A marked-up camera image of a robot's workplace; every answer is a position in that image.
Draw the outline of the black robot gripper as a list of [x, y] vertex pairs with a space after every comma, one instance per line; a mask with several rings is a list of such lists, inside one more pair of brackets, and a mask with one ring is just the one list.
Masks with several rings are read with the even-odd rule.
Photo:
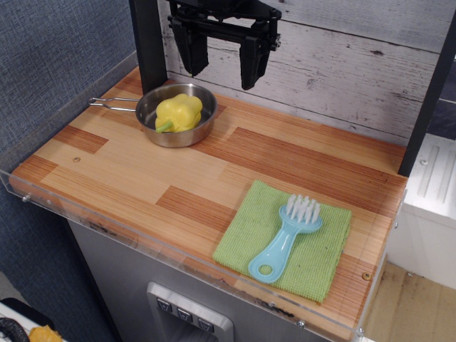
[[170, 1], [170, 26], [185, 70], [193, 77], [208, 66], [207, 37], [241, 43], [242, 88], [265, 74], [269, 51], [280, 46], [281, 12], [261, 1]]

